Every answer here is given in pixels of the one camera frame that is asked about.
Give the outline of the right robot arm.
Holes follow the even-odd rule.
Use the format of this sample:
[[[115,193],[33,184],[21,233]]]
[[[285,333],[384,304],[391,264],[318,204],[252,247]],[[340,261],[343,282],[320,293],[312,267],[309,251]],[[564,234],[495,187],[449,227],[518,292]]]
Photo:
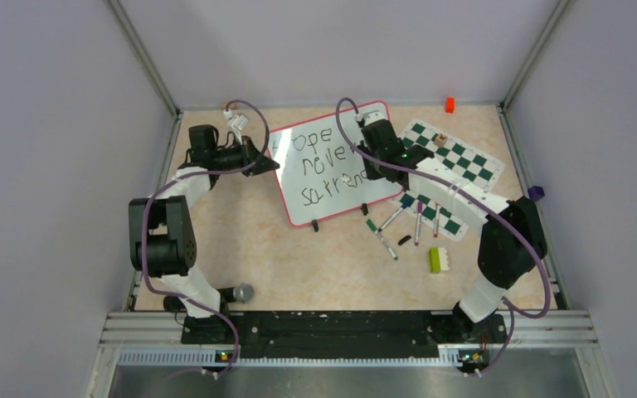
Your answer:
[[[455,335],[474,342],[486,332],[486,318],[518,280],[538,269],[544,288],[544,304],[529,318],[550,311],[552,298],[542,261],[548,249],[536,203],[527,198],[507,199],[474,185],[419,145],[405,147],[384,115],[356,113],[354,120],[362,140],[356,147],[371,179],[386,179],[405,190],[423,194],[442,205],[468,227],[479,231],[479,275],[455,306]]]

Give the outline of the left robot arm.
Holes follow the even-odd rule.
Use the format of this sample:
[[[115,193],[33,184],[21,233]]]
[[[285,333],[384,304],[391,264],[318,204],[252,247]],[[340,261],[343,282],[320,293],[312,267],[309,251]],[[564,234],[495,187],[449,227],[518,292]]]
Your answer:
[[[212,342],[224,342],[233,329],[223,314],[225,300],[207,281],[198,264],[199,250],[190,209],[216,185],[221,175],[246,177],[273,172],[280,165],[246,135],[230,133],[219,144],[217,128],[202,124],[189,129],[190,147],[173,180],[150,197],[129,203],[132,266],[142,272],[148,289],[179,301],[193,325]]]

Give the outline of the green capped marker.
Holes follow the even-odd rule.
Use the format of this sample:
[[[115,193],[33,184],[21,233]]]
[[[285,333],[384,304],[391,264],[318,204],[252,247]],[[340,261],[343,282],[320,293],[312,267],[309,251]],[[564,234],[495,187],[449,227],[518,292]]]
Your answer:
[[[371,229],[371,231],[377,236],[377,238],[379,239],[379,241],[382,243],[382,245],[386,248],[386,250],[388,251],[388,253],[390,254],[390,256],[394,259],[394,260],[398,260],[398,256],[396,254],[396,252],[392,249],[392,247],[387,243],[387,241],[385,240],[385,238],[383,237],[382,233],[378,230],[378,228],[376,227],[376,225],[373,223],[373,221],[371,219],[367,219],[366,224],[368,225],[368,227]]]

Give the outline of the purple capped marker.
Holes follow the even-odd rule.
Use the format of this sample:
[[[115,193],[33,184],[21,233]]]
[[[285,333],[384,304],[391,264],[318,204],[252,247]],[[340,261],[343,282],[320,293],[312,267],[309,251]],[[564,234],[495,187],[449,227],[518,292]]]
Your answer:
[[[414,234],[414,246],[419,246],[420,244],[422,209],[423,209],[423,202],[419,200],[417,201],[417,205],[416,205],[416,226],[415,226],[415,234]]]

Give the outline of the green white chessboard mat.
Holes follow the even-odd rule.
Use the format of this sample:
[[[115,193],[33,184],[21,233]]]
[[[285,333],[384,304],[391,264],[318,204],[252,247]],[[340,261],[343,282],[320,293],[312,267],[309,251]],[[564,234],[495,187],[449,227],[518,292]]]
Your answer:
[[[449,138],[443,148],[438,148],[433,141],[434,137],[440,133]],[[406,148],[418,145],[430,150],[434,153],[437,162],[483,190],[493,188],[505,170],[505,164],[498,158],[420,119],[413,119],[397,137],[402,140]],[[422,224],[424,227],[429,226],[433,229],[435,216],[433,199],[425,194],[404,192],[398,197],[393,197],[390,203],[399,207],[407,199],[414,201],[402,213],[416,216],[417,201],[421,200],[423,202]],[[467,230],[468,226],[460,218],[440,205],[440,237],[460,241]]]

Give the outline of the black microphone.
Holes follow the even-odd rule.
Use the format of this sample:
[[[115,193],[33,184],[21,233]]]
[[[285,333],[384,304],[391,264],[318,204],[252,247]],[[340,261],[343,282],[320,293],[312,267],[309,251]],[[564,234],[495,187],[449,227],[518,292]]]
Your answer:
[[[250,284],[240,284],[233,288],[220,289],[221,298],[226,303],[249,303],[255,297],[255,289]],[[185,305],[180,298],[166,296],[163,299],[163,309],[176,313],[183,311]]]

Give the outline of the purple block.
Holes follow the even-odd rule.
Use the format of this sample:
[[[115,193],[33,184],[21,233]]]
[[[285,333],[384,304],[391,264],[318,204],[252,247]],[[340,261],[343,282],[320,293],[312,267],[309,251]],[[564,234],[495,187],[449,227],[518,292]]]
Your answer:
[[[528,197],[533,202],[541,201],[546,196],[545,190],[540,186],[531,186],[528,188]]]

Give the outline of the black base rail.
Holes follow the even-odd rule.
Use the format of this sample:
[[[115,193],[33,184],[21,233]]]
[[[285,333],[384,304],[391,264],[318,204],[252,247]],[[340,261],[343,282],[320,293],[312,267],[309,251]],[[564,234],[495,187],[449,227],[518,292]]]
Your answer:
[[[438,357],[445,344],[504,342],[501,315],[480,323],[450,311],[248,311],[185,318],[183,344],[240,345],[242,359],[402,359]]]

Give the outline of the pink framed whiteboard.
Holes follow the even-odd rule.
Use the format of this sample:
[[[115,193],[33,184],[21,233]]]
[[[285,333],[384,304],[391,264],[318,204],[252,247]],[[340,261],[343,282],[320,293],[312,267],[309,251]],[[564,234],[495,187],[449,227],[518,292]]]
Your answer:
[[[396,183],[367,178],[363,158],[339,132],[335,113],[272,130],[268,150],[280,165],[275,175],[293,226],[306,226],[402,192]]]

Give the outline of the blue capped marker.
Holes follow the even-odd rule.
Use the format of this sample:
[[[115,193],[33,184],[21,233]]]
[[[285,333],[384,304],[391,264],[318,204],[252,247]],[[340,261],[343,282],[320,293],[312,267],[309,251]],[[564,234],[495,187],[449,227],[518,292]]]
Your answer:
[[[410,207],[413,199],[403,201],[399,207],[380,225],[378,231],[384,231],[406,208]]]

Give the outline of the red capped marker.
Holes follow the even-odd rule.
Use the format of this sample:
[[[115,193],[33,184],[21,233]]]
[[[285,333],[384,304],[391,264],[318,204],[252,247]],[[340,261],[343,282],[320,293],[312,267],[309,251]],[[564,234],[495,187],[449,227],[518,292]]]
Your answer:
[[[438,238],[440,234],[440,204],[435,204],[435,216],[433,219],[433,236],[434,238]]]

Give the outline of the orange block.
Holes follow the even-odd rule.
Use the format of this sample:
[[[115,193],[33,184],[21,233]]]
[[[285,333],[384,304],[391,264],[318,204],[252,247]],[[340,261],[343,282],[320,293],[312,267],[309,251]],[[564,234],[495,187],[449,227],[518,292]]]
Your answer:
[[[445,100],[445,112],[447,114],[453,114],[456,108],[456,99],[455,97],[447,97]]]

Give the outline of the black marker cap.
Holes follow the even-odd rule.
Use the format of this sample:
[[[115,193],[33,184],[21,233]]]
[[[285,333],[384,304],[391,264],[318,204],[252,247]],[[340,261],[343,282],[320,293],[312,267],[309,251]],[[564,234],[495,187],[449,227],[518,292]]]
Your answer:
[[[408,242],[411,239],[410,235],[405,235],[403,236],[401,239],[399,239],[398,241],[398,245],[404,245],[406,242]]]

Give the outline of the wooden block on chessboard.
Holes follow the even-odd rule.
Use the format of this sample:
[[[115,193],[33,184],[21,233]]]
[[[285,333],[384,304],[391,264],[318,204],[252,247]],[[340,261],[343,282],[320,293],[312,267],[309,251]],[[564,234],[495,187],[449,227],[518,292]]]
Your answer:
[[[433,141],[438,148],[443,148],[447,144],[448,139],[447,135],[440,133],[434,137]]]

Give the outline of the green white lego block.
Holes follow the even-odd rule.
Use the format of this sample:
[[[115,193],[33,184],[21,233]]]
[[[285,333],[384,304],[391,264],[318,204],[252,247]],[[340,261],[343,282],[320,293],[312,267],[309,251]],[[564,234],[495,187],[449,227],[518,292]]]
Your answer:
[[[428,252],[429,271],[441,274],[450,270],[450,259],[446,248],[432,247]]]

